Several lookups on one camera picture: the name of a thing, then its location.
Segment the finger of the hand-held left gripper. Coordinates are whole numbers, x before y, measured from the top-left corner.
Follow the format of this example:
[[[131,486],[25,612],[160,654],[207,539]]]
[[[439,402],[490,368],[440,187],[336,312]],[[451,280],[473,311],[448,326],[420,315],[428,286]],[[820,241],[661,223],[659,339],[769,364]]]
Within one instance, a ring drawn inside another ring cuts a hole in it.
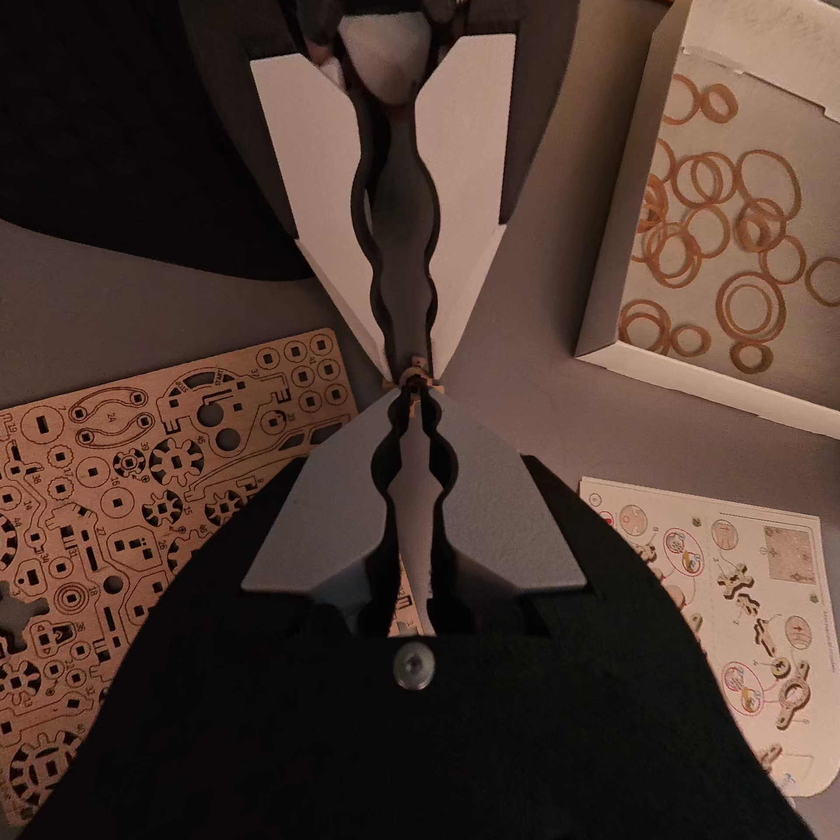
[[[439,214],[429,261],[436,378],[455,354],[507,227],[501,191],[516,42],[514,34],[460,37],[418,94],[418,153]]]
[[[375,157],[369,104],[361,89],[343,91],[305,56],[255,59],[250,69],[297,246],[361,347],[394,382],[382,253],[364,209]]]

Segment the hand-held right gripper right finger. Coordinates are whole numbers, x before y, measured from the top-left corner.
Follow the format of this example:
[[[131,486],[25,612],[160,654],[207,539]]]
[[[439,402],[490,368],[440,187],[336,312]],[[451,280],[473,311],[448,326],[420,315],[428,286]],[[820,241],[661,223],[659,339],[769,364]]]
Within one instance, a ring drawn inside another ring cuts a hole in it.
[[[427,613],[439,637],[529,624],[536,596],[586,578],[519,451],[441,392],[423,392],[434,503]]]

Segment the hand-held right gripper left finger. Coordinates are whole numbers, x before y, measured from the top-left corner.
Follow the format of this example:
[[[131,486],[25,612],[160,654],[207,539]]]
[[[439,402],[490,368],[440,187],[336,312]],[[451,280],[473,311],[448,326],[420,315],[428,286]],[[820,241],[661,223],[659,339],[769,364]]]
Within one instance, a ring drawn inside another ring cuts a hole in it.
[[[401,583],[389,487],[402,467],[411,396],[389,392],[312,450],[242,580],[305,595],[354,635],[387,637]]]

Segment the small wooden gear assembly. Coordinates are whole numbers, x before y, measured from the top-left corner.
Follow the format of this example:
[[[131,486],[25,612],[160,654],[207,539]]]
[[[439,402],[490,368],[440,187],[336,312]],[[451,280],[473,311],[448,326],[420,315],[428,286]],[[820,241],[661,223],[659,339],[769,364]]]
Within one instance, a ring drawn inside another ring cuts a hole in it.
[[[381,383],[384,392],[389,392],[396,388],[408,388],[411,393],[408,416],[411,419],[414,419],[417,415],[417,408],[420,407],[422,386],[437,391],[440,394],[445,394],[443,385],[431,375],[427,360],[419,355],[412,356],[410,365],[400,375],[398,382],[383,378]]]

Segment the laser-cut wooden parts sheet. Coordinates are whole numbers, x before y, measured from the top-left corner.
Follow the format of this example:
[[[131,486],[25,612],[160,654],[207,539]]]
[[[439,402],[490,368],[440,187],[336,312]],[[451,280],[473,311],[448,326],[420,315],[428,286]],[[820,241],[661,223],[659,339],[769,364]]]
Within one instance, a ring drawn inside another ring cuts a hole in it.
[[[357,413],[328,328],[2,408],[2,834],[194,552]]]

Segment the white cardboard box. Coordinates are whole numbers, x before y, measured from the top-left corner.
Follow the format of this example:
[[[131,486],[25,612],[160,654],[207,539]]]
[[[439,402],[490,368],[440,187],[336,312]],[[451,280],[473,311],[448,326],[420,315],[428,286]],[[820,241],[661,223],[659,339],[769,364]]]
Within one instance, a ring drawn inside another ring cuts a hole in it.
[[[708,369],[617,338],[638,201],[671,78],[723,70],[815,106],[838,125],[838,8],[825,2],[675,2],[650,41],[576,356],[610,371],[838,439],[838,331],[766,376]]]

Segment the black quilted cushion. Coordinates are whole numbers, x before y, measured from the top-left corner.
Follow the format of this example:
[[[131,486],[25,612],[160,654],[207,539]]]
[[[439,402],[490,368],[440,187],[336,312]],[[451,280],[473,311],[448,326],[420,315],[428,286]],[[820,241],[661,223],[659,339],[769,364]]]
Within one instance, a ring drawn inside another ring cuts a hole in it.
[[[313,276],[249,63],[280,2],[2,2],[2,220],[251,280]]]

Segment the printed instruction leaflet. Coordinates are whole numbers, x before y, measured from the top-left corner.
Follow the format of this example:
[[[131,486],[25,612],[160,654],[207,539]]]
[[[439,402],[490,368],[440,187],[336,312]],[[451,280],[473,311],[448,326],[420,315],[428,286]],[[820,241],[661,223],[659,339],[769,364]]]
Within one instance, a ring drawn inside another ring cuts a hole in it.
[[[782,793],[838,775],[838,639],[816,516],[584,477],[691,628],[743,737]]]

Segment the pile of rubber bands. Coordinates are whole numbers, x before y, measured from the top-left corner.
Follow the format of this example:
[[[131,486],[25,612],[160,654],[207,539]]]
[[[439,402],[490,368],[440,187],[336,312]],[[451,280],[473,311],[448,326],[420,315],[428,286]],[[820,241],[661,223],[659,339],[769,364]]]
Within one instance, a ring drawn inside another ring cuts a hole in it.
[[[687,65],[647,166],[617,338],[766,376],[838,331],[838,125],[761,81]]]

